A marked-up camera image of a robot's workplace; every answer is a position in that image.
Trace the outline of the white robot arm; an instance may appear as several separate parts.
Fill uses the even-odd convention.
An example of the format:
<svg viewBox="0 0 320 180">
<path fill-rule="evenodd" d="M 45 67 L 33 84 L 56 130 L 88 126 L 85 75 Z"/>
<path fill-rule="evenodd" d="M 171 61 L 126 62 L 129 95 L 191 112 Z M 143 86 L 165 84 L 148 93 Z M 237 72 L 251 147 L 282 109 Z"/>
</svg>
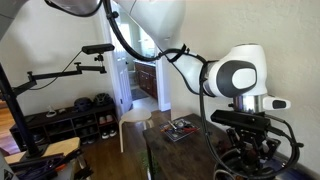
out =
<svg viewBox="0 0 320 180">
<path fill-rule="evenodd" d="M 271 126 L 267 110 L 288 109 L 291 102 L 270 96 L 266 87 L 267 65 L 263 48 L 255 43 L 234 46 L 219 60 L 207 60 L 189 49 L 180 37 L 186 13 L 184 0 L 114 0 L 151 37 L 160 53 L 182 76 L 188 90 L 200 98 L 233 100 L 231 111 L 217 110 L 211 120 L 227 125 L 236 156 L 222 160 L 215 149 L 213 158 L 225 171 L 249 179 L 266 179 L 279 171 L 263 166 L 273 157 L 279 142 L 269 132 L 294 143 L 290 133 Z"/>
</svg>

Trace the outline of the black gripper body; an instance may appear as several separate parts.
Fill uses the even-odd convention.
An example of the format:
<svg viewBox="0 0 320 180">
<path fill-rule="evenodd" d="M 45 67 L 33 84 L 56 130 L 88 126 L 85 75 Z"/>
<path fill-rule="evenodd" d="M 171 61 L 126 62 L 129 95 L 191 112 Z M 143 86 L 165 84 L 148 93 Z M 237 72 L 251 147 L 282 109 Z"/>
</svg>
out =
<svg viewBox="0 0 320 180">
<path fill-rule="evenodd" d="M 235 171 L 245 174 L 267 174 L 272 168 L 264 166 L 281 144 L 280 140 L 266 135 L 234 128 L 227 130 L 232 148 L 225 153 L 226 164 Z"/>
</svg>

